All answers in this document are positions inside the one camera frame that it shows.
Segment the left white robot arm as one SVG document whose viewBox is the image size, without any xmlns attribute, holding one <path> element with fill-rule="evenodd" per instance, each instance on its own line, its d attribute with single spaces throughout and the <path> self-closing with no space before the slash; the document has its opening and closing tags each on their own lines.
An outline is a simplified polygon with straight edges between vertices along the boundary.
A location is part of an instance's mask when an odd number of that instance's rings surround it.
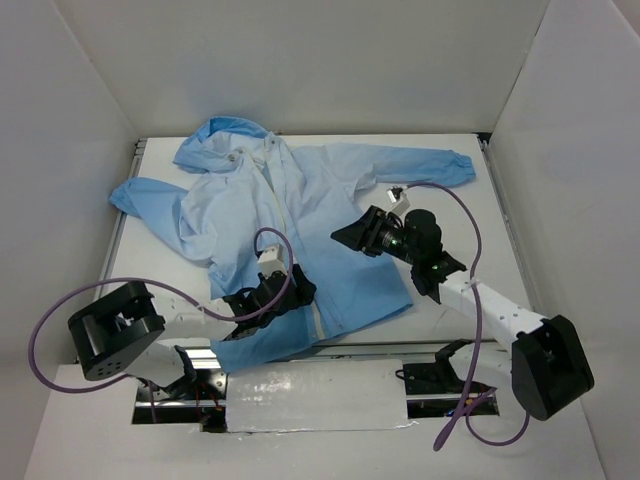
<svg viewBox="0 0 640 480">
<path fill-rule="evenodd" d="M 291 311 L 312 304 L 316 285 L 299 265 L 270 310 L 249 320 L 220 321 L 191 302 L 156 297 L 140 281 L 130 281 L 68 320 L 84 377 L 102 381 L 118 374 L 136 377 L 182 399 L 195 389 L 198 375 L 179 339 L 237 342 L 263 333 Z"/>
</svg>

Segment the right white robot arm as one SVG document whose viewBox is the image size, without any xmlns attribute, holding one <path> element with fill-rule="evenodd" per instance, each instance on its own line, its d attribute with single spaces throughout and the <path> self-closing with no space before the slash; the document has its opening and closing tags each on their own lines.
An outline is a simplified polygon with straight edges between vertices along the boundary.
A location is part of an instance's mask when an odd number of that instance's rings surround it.
<svg viewBox="0 0 640 480">
<path fill-rule="evenodd" d="M 546 318 L 527 310 L 475 280 L 444 250 L 432 212 L 411 210 L 400 226 L 391 214 L 372 206 L 331 238 L 368 256 L 389 254 L 404 261 L 420 295 L 464 316 L 476 316 L 478 294 L 483 324 L 510 354 L 515 398 L 533 418 L 551 418 L 595 386 L 574 324 L 562 315 Z"/>
</svg>

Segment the light blue hooded jacket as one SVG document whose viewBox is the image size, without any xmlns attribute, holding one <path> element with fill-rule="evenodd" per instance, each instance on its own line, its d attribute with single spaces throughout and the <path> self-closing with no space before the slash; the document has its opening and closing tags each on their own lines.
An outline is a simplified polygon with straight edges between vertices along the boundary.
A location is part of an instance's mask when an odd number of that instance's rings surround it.
<svg viewBox="0 0 640 480">
<path fill-rule="evenodd" d="M 393 261 L 353 253 L 332 233 L 362 212 L 355 195 L 378 183 L 471 182 L 471 159 L 452 150 L 367 144 L 290 147 L 252 121 L 215 117 L 188 137 L 174 164 L 189 189 L 135 177 L 110 202 L 139 218 L 182 257 L 205 267 L 219 297 L 253 285 L 254 251 L 285 236 L 317 290 L 312 304 L 254 334 L 215 341 L 226 372 L 302 352 L 313 344 L 393 318 L 412 306 Z"/>
</svg>

